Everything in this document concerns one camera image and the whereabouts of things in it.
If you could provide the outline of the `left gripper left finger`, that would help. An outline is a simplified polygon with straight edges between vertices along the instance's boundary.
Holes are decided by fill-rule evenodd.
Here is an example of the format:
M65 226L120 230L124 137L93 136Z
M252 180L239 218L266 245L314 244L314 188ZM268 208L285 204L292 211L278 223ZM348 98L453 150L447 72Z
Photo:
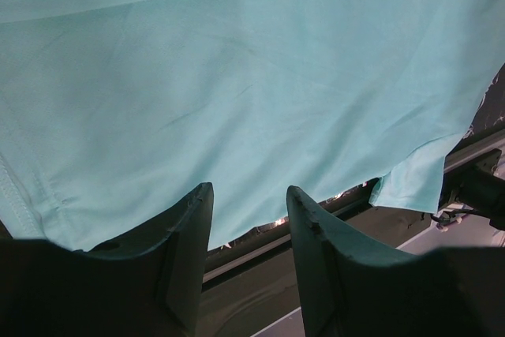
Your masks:
M2 239L2 335L194 335L213 200L199 184L89 252Z

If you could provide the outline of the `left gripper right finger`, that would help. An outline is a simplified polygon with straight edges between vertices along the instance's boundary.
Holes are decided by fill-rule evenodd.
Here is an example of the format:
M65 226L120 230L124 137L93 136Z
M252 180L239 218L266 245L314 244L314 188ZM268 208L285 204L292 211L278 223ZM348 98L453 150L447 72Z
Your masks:
M307 336L503 335L503 249L413 255L363 234L296 186L286 204Z

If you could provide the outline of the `teal t shirt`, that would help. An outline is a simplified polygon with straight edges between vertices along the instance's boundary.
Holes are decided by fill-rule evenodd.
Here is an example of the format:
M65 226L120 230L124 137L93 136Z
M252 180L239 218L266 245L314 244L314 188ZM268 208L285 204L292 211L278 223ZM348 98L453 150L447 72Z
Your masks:
M215 189L209 247L372 178L433 213L504 0L1 0L1 220L89 250Z

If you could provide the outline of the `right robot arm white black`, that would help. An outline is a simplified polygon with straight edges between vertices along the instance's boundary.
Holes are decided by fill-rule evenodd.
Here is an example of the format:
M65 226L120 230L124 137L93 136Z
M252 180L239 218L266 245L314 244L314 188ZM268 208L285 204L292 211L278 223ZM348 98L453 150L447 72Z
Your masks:
M493 148L444 175L441 214L431 216L440 230L460 223L466 215L487 219L491 227L504 230L504 180L495 176L501 155L500 149Z

